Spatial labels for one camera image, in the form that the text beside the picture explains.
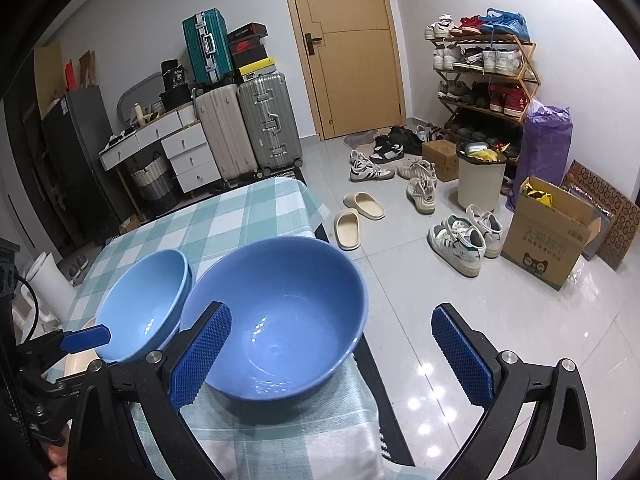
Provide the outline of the left hand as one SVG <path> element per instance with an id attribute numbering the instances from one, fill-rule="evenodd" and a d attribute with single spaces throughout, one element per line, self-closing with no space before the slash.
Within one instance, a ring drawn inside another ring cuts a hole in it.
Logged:
<path id="1" fill-rule="evenodd" d="M 46 445 L 48 459 L 52 464 L 48 475 L 50 480 L 66 480 L 67 479 L 67 452 L 68 445 L 63 444 L 56 446 L 53 444 Z"/>

